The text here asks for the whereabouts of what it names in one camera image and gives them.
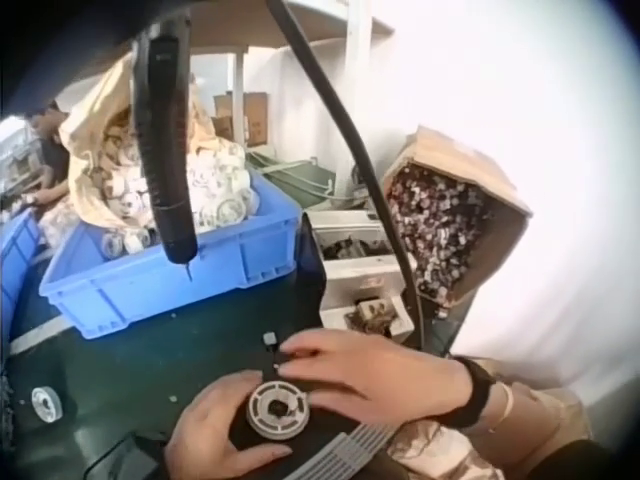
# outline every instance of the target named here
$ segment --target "black tool handle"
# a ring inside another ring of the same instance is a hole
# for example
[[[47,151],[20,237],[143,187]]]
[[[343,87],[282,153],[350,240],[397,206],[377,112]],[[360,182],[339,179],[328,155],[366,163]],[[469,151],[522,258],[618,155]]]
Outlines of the black tool handle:
[[[189,33],[185,12],[144,30],[134,42],[133,121],[153,217],[169,261],[197,254],[187,183]]]

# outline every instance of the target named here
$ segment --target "bracelet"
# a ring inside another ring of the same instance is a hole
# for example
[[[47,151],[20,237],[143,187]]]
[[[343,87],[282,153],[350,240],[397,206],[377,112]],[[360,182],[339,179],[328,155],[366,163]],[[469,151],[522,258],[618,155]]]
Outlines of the bracelet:
[[[476,362],[464,357],[453,357],[453,360],[465,366],[471,377],[471,397],[466,405],[456,408],[449,413],[439,415],[433,420],[454,429],[464,429],[478,423],[482,411],[489,401],[489,392],[495,379]]]
[[[513,390],[511,390],[511,387],[505,385],[502,382],[498,382],[498,385],[500,385],[504,390],[504,393],[507,394],[507,406],[504,408],[504,412],[502,412],[502,416],[500,417],[500,420],[498,420],[495,425],[489,428],[489,433],[495,433],[496,429],[500,426],[502,422],[504,422],[507,419],[507,417],[509,417],[509,415],[511,415],[511,412],[513,410],[513,404],[514,404]]]

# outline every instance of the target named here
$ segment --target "cardboard box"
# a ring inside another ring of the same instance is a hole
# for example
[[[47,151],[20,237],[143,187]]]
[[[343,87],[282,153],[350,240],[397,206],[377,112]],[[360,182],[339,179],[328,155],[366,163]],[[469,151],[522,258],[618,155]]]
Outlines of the cardboard box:
[[[463,302],[502,266],[527,229],[532,212],[495,160],[444,133],[418,127],[383,178],[386,195],[396,174],[408,164],[476,185],[494,200],[492,219],[473,247],[469,270],[454,285],[449,304],[441,305],[451,307]]]
[[[219,135],[228,138],[226,136],[228,131],[230,139],[233,139],[233,122],[231,121],[233,101],[231,92],[227,92],[226,95],[217,95],[213,97],[213,100],[216,106],[217,119],[214,120],[216,132],[218,131],[218,124],[220,124],[221,132]],[[269,104],[267,94],[264,92],[245,93],[244,115],[245,142],[247,146],[265,145],[269,141]]]
[[[213,120],[216,135],[233,142],[233,117],[211,117],[211,120]]]

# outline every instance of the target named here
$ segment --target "beige sack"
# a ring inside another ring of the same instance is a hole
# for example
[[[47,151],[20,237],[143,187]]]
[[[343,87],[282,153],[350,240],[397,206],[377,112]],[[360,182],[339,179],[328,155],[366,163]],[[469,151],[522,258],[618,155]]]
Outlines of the beige sack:
[[[454,285],[453,306],[478,289],[504,263],[524,234],[531,210],[518,197],[516,187],[494,160],[452,138],[418,127],[407,146],[383,178],[388,194],[397,172],[407,164],[415,164],[446,177],[477,185],[497,200],[493,219],[476,243],[469,259],[469,270]]]
[[[132,55],[129,53],[107,71],[85,98],[76,104],[60,126],[60,139],[69,150],[69,191],[73,206],[82,220],[104,228],[138,227],[137,219],[122,220],[105,204],[90,172],[103,157],[104,132],[113,118],[131,105]],[[228,148],[230,142],[216,137],[211,119],[191,84],[189,91],[188,153],[200,149],[214,152]],[[105,162],[102,168],[109,169]]]

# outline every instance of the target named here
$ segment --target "open cardboard box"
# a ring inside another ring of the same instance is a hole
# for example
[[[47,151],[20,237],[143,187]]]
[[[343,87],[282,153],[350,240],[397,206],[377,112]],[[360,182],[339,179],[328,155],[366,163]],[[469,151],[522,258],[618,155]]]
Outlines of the open cardboard box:
[[[383,178],[385,194],[395,175],[409,164],[477,185],[494,200],[491,202],[492,219],[474,246],[469,270],[454,285],[449,304],[442,305],[451,307],[462,302],[498,271],[526,231],[532,212],[492,158],[436,130],[420,126],[416,134],[409,137]]]

